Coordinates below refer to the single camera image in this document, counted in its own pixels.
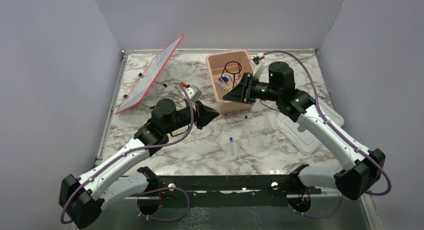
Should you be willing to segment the pink plastic bin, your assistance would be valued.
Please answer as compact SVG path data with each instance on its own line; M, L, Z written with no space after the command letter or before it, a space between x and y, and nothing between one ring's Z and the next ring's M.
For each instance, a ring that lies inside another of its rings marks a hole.
M206 56L206 64L213 88L215 100L218 102L217 111L221 114L250 110L250 104L224 101L224 87L228 92L241 80L245 73L253 73L254 68L250 63L251 57L246 50L233 50L221 53L212 53ZM222 84L218 79L227 77L229 81Z

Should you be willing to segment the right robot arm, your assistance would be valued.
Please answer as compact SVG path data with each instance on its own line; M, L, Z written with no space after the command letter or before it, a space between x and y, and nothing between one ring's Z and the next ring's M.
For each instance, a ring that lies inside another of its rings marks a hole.
M294 71L286 62L273 62L268 67L268 82L244 73L239 83L222 99L253 104L256 100L276 103L283 115L299 124L302 131L314 135L338 160L336 167L305 166L288 180L289 189L300 194L308 187L337 189L350 200L369 194L369 188L383 173L385 154L370 150L333 124L319 103L295 85Z

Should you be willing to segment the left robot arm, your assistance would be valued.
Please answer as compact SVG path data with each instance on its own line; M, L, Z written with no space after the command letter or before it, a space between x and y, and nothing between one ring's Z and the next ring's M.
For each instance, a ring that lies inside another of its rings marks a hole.
M151 118L134 137L102 164L62 182L58 203L62 207L60 222L74 223L79 229L92 224L109 206L134 194L152 195L157 190L157 176L149 169L124 177L138 163L153 156L161 148L184 140L193 127L202 129L220 114L199 100L178 110L173 100L161 99Z

